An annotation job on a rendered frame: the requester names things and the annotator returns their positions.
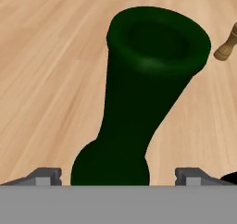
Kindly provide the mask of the black round object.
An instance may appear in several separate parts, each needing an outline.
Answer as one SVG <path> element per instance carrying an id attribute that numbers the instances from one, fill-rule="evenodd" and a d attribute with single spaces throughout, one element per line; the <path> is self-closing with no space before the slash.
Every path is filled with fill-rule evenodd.
<path id="1" fill-rule="evenodd" d="M 237 171 L 224 175 L 220 178 L 226 182 L 237 185 Z"/>

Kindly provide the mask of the tan brown bottle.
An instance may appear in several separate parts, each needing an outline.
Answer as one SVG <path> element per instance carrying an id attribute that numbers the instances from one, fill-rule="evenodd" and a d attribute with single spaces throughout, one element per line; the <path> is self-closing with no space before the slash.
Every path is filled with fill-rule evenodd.
<path id="1" fill-rule="evenodd" d="M 221 45 L 214 53 L 215 59 L 225 61 L 231 55 L 234 46 L 237 44 L 237 22 L 233 25 L 231 33 L 226 42 Z"/>

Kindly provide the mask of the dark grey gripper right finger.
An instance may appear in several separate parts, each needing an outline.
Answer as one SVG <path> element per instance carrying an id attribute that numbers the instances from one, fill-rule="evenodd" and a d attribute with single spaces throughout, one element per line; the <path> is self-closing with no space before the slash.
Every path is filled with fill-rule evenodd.
<path id="1" fill-rule="evenodd" d="M 207 186 L 207 185 L 235 185 L 206 174 L 200 168 L 176 168 L 175 185 L 179 186 Z"/>

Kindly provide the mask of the dark green glass bottle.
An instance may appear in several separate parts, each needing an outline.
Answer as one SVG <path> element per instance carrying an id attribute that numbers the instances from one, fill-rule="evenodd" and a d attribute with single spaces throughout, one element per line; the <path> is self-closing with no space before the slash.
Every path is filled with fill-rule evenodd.
<path id="1" fill-rule="evenodd" d="M 146 185 L 145 154 L 162 120 L 206 64 L 211 42 L 182 14 L 154 6 L 119 12 L 106 35 L 102 125 L 77 155 L 73 185 Z"/>

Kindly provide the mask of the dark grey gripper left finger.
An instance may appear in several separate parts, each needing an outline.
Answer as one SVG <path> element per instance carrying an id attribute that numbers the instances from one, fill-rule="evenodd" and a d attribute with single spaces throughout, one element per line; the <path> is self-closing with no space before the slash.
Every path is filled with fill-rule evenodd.
<path id="1" fill-rule="evenodd" d="M 37 168 L 28 176 L 6 182 L 6 185 L 61 186 L 61 175 L 61 168 Z"/>

